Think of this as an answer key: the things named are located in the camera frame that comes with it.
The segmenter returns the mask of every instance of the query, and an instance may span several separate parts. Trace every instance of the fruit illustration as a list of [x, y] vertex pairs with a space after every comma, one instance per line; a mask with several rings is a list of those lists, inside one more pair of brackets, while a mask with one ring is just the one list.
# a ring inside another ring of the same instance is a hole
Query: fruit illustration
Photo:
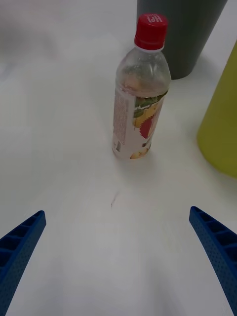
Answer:
[[142, 110], [143, 114], [139, 116], [138, 118], [133, 119], [133, 125], [137, 128], [140, 128], [143, 122], [151, 118], [156, 113], [157, 108], [158, 108], [158, 102], [152, 104], [149, 108]]
[[143, 149], [137, 153], [133, 153], [132, 156], [130, 157], [130, 159], [138, 159], [138, 158], [141, 158], [143, 156], [145, 156], [145, 154], [147, 153], [147, 151], [149, 150], [150, 148], [146, 148], [146, 149]]

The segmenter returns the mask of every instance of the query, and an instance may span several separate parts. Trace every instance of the gray cup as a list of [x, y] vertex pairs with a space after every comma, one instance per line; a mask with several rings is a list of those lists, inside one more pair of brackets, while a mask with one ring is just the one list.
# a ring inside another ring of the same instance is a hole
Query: gray cup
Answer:
[[163, 53], [172, 79], [187, 76], [206, 44], [227, 0], [137, 0], [137, 19], [160, 13], [169, 21]]

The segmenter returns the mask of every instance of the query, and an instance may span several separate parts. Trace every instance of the bottle label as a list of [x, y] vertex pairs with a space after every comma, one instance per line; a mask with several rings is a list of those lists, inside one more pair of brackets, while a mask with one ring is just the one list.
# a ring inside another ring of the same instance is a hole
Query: bottle label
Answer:
[[116, 88], [113, 134], [116, 156], [137, 159], [148, 152], [166, 93], [139, 98]]

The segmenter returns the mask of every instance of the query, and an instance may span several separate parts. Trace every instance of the yellow-green container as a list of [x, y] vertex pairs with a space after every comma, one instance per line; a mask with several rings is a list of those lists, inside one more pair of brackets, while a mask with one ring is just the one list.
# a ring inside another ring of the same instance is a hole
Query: yellow-green container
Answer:
[[214, 167], [237, 177], [237, 41], [197, 133], [197, 143]]

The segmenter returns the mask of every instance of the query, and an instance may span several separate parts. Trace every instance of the white table surface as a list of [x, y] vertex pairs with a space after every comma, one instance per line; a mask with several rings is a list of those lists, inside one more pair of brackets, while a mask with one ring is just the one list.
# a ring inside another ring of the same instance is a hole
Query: white table surface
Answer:
[[111, 150], [115, 71], [136, 0], [5, 1], [0, 235], [40, 209], [47, 219], [8, 316], [232, 315], [189, 210], [237, 232], [237, 180], [195, 140], [236, 12], [228, 0], [194, 71], [172, 82], [151, 152], [123, 162]]

